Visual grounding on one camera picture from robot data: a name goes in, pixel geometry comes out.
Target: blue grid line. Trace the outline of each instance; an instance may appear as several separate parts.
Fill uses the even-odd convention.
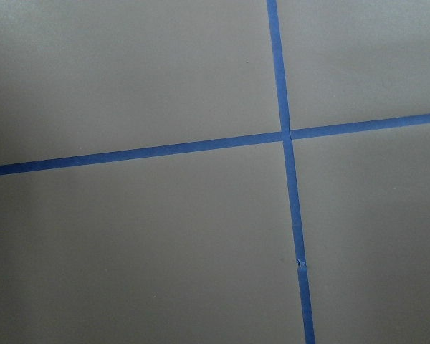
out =
[[[319,138],[320,136],[359,133],[361,131],[380,130],[387,128],[407,127],[430,123],[430,113],[405,117],[387,118],[383,120],[367,120],[365,122],[325,125],[322,127],[293,129],[290,134],[293,140],[303,138]]]
[[[0,165],[0,176],[3,176],[5,174],[51,170],[53,168],[64,168],[82,165],[92,165],[95,163],[109,163],[113,161],[150,158],[153,156],[169,156],[173,154],[209,151],[221,148],[239,147],[243,145],[257,145],[260,143],[280,142],[281,140],[282,134],[280,132],[276,132],[238,136],[235,138],[219,138],[216,140],[178,143],[175,145],[161,145],[149,148],[120,150],[117,152],[97,153],[86,156],[71,156],[67,158],[30,161],[26,163],[12,163],[9,165]]]
[[[272,55],[274,57],[274,72],[277,87],[277,100],[279,103],[280,127],[282,144],[284,148],[285,170],[287,174],[288,196],[292,214],[293,241],[297,260],[297,274],[300,285],[301,311],[304,325],[304,334],[307,344],[315,344],[314,323],[312,320],[312,306],[310,301],[309,279],[307,277],[306,254],[304,236],[302,233],[300,197],[298,194],[295,154],[293,141],[290,135],[290,110],[288,107],[287,81],[282,54],[282,41],[280,39],[279,15],[275,0],[267,0],[267,13],[269,16],[269,30],[271,34]]]

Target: blue tape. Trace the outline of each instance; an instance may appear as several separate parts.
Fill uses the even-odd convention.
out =
[[[410,125],[420,125],[420,124],[429,124],[429,123],[430,123],[430,113],[425,115],[387,118],[385,120],[368,120],[365,122],[326,125],[322,127],[314,127],[314,128],[306,128],[306,129],[294,129],[294,130],[291,130],[291,136],[293,140],[300,140],[303,138],[318,138],[320,136],[358,133],[360,131],[407,127]]]
[[[158,147],[121,150],[118,152],[90,154],[86,156],[72,156],[69,158],[56,158],[42,161],[30,161],[26,163],[13,163],[0,166],[0,176],[5,174],[50,170],[95,163],[109,163],[131,159],[150,158],[153,156],[169,156],[173,154],[190,153],[197,151],[209,151],[220,148],[239,147],[243,145],[256,145],[282,141],[282,133],[266,133],[256,135],[238,136],[235,138],[220,138],[175,145],[162,145]]]
[[[300,285],[302,319],[306,343],[315,344],[309,279],[307,278],[304,237],[302,234],[300,197],[297,187],[295,154],[293,151],[293,142],[290,136],[290,110],[288,107],[287,83],[285,79],[285,67],[282,54],[282,41],[280,39],[279,15],[277,13],[277,3],[275,0],[267,0],[267,12],[269,15],[272,54],[274,57],[275,81],[279,103],[280,127],[285,155],[288,195],[290,200],[290,211],[292,214],[293,241],[295,243],[295,254],[298,263],[297,275]]]

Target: blue tape strip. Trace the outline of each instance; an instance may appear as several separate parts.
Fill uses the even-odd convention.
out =
[[[307,278],[304,237],[302,234],[300,197],[297,187],[295,154],[293,151],[293,142],[290,136],[290,110],[288,108],[287,83],[285,79],[285,67],[282,54],[282,41],[280,39],[279,16],[277,13],[277,3],[275,0],[267,0],[267,12],[269,15],[272,54],[274,57],[275,80],[279,103],[280,127],[285,155],[288,195],[290,200],[290,211],[292,213],[293,240],[295,242],[295,254],[298,263],[297,274],[300,285],[305,339],[307,344],[315,344],[309,279]]]
[[[293,140],[299,140],[302,138],[318,138],[320,136],[358,133],[360,131],[407,127],[410,125],[428,123],[430,123],[430,113],[425,115],[387,118],[385,120],[368,120],[365,122],[326,125],[323,127],[306,129],[294,129],[291,131],[291,136]]]
[[[42,161],[30,161],[27,163],[13,163],[0,166],[0,176],[5,174],[23,173],[31,171],[50,170],[95,163],[109,163],[131,159],[150,158],[153,156],[169,156],[173,154],[190,153],[197,151],[209,151],[220,148],[239,147],[243,145],[256,145],[282,141],[282,133],[266,133],[256,135],[238,136],[235,138],[220,138],[191,143],[179,143],[175,145],[162,145],[158,147],[121,150],[118,152],[90,154],[86,156],[72,156],[69,158],[57,158]]]

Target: gray tile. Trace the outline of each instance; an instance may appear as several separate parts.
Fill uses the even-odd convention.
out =
[[[0,1],[0,164],[280,130],[265,1]]]
[[[430,113],[430,1],[278,5],[293,128]]]
[[[430,343],[430,125],[295,152],[317,343]]]
[[[0,343],[303,343],[280,143],[0,177]]]

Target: gray surface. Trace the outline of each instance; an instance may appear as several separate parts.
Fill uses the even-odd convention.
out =
[[[316,342],[430,344],[430,125],[295,154]]]
[[[278,7],[293,128],[430,113],[430,1]]]
[[[303,343],[280,143],[0,177],[0,343]]]
[[[278,130],[263,0],[0,1],[0,163]]]

